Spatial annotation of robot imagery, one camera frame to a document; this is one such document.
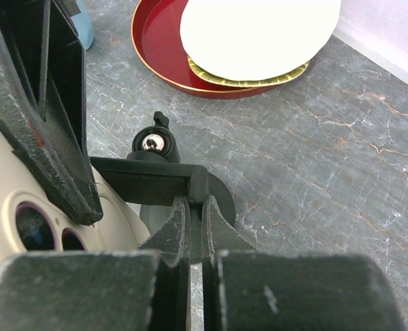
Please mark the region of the patterned plate under white plate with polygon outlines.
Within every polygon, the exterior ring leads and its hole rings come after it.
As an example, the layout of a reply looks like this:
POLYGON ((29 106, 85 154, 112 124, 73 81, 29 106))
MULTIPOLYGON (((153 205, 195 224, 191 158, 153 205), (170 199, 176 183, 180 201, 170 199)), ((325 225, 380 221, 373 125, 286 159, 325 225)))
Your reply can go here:
POLYGON ((288 83, 294 79, 297 79, 301 76, 309 67, 310 61, 298 66, 294 70, 287 72, 285 74, 281 74, 276 77, 271 77, 268 79, 263 80, 243 80, 243 81, 236 81, 231 79, 221 78, 219 76, 215 76, 210 72, 205 71, 201 67, 199 67, 190 57, 187 57, 188 66, 193 72, 195 76, 198 78, 208 82, 214 83, 215 85, 219 86, 227 86, 233 88, 261 88, 267 86, 277 86, 283 83, 288 83))

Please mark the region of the black phone stand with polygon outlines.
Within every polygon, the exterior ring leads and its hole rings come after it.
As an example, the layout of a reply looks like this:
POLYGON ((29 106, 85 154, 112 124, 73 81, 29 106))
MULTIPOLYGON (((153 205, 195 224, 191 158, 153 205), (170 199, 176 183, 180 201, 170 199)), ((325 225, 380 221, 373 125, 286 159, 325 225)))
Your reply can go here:
POLYGON ((235 203, 225 183, 202 165, 180 162, 169 118, 153 115, 154 124, 140 130, 125 159, 91 157, 90 162, 125 202, 172 206, 176 196, 186 197, 191 209, 202 210, 205 198, 215 197, 222 216, 235 225, 235 203))

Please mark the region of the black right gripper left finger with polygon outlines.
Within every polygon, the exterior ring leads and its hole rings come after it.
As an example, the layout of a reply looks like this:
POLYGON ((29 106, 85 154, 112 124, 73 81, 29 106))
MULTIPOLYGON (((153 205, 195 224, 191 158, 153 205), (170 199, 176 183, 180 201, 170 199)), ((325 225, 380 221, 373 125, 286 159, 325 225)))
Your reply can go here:
POLYGON ((189 330, 191 211, 133 251, 25 253, 0 265, 0 330, 189 330))

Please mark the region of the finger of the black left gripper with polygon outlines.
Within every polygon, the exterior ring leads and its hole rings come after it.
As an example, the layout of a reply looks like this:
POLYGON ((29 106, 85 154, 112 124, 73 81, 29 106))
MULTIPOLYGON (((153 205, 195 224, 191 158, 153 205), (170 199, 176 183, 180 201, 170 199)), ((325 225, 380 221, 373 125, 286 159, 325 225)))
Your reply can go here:
POLYGON ((0 1, 0 131, 72 221, 102 218, 86 147, 84 48, 60 1, 0 1))

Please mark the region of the red round tray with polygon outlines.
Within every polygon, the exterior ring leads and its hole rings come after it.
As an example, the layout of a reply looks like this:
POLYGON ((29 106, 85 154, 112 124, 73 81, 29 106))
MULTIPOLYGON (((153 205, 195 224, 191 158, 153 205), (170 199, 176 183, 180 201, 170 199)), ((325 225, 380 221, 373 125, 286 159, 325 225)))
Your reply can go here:
POLYGON ((274 89, 273 86, 218 86, 197 77, 189 68, 179 35, 186 4, 185 0, 143 0, 137 4, 131 23, 131 39, 137 55, 151 72, 181 92, 207 99, 240 99, 274 89))

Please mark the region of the white paper plate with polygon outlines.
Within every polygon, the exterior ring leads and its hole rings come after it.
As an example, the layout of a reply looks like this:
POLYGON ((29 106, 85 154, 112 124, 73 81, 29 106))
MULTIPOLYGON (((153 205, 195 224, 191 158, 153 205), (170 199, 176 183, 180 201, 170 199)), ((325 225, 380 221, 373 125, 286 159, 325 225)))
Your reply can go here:
POLYGON ((340 10, 340 1, 188 1, 179 35, 203 70, 259 81, 312 60, 332 36, 340 10))

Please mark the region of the blue white paper cup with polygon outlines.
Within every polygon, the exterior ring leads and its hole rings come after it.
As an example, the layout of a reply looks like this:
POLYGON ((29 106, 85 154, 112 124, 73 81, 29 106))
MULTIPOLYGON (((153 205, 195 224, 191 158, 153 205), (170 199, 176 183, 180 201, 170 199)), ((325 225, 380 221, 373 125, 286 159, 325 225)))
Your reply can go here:
POLYGON ((90 15, 88 14, 86 4, 83 0, 75 0, 75 13, 70 14, 75 28, 77 30, 78 39, 80 40, 84 50, 89 50, 95 38, 90 15))

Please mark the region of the pink smartphone black screen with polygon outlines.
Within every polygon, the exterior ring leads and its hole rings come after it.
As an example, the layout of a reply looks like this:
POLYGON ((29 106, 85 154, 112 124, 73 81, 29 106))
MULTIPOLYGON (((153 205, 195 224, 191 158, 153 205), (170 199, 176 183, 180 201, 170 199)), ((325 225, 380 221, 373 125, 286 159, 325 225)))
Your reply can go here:
POLYGON ((97 170, 100 221, 77 225, 53 203, 0 132, 0 258, 26 251, 21 233, 50 250, 134 250, 149 231, 97 170))

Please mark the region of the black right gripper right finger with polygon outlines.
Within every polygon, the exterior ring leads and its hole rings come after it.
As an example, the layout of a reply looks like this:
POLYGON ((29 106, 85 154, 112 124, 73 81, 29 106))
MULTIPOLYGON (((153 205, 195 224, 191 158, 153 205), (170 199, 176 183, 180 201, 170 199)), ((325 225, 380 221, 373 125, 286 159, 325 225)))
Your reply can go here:
POLYGON ((361 254, 270 254, 249 245, 214 197, 202 216, 206 330, 404 330, 389 282, 361 254))

